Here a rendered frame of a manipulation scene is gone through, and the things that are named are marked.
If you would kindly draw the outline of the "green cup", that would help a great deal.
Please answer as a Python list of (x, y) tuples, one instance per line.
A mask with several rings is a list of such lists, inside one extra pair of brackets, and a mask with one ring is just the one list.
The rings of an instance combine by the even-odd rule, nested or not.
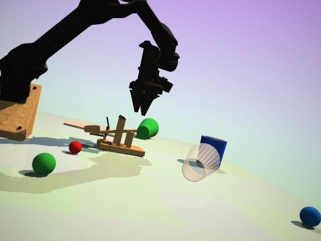
[(140, 123), (136, 134), (141, 139), (147, 139), (154, 137), (158, 130), (158, 123), (152, 118), (146, 118)]

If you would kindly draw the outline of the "red ball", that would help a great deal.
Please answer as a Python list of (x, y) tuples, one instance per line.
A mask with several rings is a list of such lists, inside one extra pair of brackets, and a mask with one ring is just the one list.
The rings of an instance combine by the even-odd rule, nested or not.
[(73, 154), (77, 154), (82, 150), (82, 145), (78, 141), (73, 141), (69, 144), (69, 151)]

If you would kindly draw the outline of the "dark blue ball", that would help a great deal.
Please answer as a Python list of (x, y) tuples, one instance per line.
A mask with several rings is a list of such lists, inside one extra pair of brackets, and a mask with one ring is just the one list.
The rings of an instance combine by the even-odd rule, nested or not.
[(307, 226), (317, 226), (321, 222), (321, 214), (313, 207), (305, 207), (300, 212), (300, 219)]

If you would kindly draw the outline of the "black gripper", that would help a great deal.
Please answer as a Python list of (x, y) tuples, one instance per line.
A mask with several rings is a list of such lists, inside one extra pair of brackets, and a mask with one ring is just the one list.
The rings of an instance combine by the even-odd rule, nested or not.
[(154, 83), (156, 74), (159, 74), (157, 66), (141, 63), (138, 67), (138, 78), (129, 85), (134, 112), (141, 109), (141, 115), (145, 116), (152, 101), (163, 93), (163, 87)]

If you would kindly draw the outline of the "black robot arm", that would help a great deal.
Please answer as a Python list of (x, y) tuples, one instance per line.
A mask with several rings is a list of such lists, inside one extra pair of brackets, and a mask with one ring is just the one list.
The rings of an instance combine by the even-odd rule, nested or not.
[(169, 27), (162, 23), (146, 0), (81, 0), (78, 7), (33, 43), (21, 44), (0, 59), (0, 100), (26, 103), (31, 81), (48, 70), (47, 60), (91, 25), (138, 14), (156, 42), (139, 44), (141, 63), (173, 72), (180, 58)]

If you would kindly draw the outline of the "green ball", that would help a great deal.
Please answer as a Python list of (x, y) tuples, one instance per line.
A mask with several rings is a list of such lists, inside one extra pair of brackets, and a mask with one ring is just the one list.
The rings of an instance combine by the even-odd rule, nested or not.
[(56, 167), (56, 160), (49, 153), (40, 153), (36, 155), (32, 161), (32, 168), (39, 175), (48, 175)]

